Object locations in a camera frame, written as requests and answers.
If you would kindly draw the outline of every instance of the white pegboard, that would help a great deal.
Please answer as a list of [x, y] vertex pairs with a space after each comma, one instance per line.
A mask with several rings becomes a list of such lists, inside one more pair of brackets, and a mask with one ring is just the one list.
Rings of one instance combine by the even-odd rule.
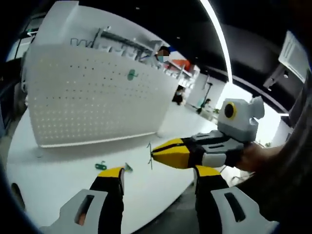
[[[157, 132], [177, 80], [113, 53], [34, 46], [27, 77], [38, 145], [85, 144]], [[135, 70], [132, 80], [130, 70]]]

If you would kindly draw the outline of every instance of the white display stand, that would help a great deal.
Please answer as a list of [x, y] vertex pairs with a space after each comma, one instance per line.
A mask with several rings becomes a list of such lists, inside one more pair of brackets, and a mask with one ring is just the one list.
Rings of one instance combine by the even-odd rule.
[[26, 59], [30, 118], [42, 147], [155, 133], [178, 86], [160, 70], [91, 48], [37, 45]]
[[104, 160], [112, 168], [127, 162], [134, 171], [125, 173], [121, 233], [130, 234], [167, 209], [193, 180], [192, 169], [178, 170], [154, 161], [151, 170], [147, 164], [148, 143], [155, 147], [172, 138], [210, 132], [216, 125], [172, 103], [160, 129], [163, 138], [150, 135], [81, 146], [39, 148], [27, 110], [8, 154], [9, 184], [18, 185], [31, 220], [38, 227], [49, 226], [70, 198], [91, 186], [100, 172], [95, 169], [96, 163]]

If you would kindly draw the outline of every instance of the white table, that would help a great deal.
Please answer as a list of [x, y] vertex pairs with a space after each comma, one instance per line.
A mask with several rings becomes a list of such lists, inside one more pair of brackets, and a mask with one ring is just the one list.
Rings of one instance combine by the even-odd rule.
[[10, 184], [17, 183], [27, 214], [41, 227], [51, 225], [64, 203], [91, 186], [100, 172], [95, 169], [96, 163], [104, 160], [112, 168], [127, 162], [134, 171], [125, 173], [121, 232], [129, 234], [161, 214], [193, 180], [192, 169], [178, 170], [154, 161], [151, 170], [147, 164], [148, 143], [155, 147], [175, 137], [213, 129], [216, 129], [213, 123], [172, 103], [158, 136], [43, 149], [35, 142], [27, 110], [12, 139], [7, 177]]

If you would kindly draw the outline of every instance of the person's hand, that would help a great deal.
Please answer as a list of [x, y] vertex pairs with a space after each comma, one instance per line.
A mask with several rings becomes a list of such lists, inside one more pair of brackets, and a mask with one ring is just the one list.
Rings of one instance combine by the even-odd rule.
[[241, 161], [236, 167], [247, 172], [256, 172], [268, 159], [267, 149], [262, 148], [257, 143], [252, 143], [243, 150]]

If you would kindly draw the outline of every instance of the black ceiling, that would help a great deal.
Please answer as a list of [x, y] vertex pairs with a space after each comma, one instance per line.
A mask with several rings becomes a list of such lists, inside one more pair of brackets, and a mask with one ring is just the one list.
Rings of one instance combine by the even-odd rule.
[[[284, 110], [289, 110], [302, 83], [291, 72], [288, 79], [283, 71], [274, 71], [287, 28], [287, 8], [280, 0], [209, 0], [221, 23], [229, 49], [233, 75], [248, 82], [234, 83], [259, 95], [256, 86], [270, 95]], [[226, 77], [210, 68], [226, 71], [225, 61], [215, 29], [199, 0], [80, 0], [80, 5], [112, 12], [129, 19], [164, 39], [183, 56], [215, 78]], [[278, 80], [271, 91], [263, 87], [274, 74]], [[270, 98], [264, 100], [278, 112], [282, 111]]]

